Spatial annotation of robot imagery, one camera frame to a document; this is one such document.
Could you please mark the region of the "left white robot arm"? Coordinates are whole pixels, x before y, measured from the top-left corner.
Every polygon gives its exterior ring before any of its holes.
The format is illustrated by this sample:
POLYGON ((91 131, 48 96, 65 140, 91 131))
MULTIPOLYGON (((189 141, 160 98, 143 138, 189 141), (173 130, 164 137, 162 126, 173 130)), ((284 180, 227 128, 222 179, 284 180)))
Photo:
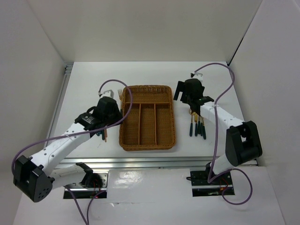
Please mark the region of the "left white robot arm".
POLYGON ((47 197, 51 190, 78 183, 88 187, 100 182, 99 175, 85 163, 56 169, 56 166, 73 150, 100 133, 105 127, 120 123, 121 112, 112 97, 101 97, 96 106, 80 114, 67 131, 53 139, 52 143, 30 157, 24 155, 13 162, 13 183, 37 203, 47 197))

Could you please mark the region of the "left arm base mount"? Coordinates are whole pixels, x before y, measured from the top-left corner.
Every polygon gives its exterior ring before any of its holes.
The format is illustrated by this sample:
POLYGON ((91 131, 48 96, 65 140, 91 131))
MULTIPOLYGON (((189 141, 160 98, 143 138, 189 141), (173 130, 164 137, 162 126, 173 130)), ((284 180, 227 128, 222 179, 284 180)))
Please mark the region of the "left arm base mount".
POLYGON ((106 199, 108 173, 94 172, 85 163, 76 163, 77 167, 83 170, 79 182, 68 184, 76 199, 106 199))

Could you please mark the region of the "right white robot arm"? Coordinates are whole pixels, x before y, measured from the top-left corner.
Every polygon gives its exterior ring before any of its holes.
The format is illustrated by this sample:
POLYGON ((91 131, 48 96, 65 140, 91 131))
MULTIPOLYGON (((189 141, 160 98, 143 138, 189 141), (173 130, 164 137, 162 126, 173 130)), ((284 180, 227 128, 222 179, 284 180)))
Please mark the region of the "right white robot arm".
POLYGON ((231 169, 260 157, 263 153, 257 125, 253 121, 242 121, 217 105, 216 100, 204 96, 204 86, 195 78, 177 83, 174 100, 188 104, 193 113, 215 124, 215 149, 218 148, 218 132, 225 133, 225 153, 206 165, 205 180, 214 184, 221 175, 231 169))

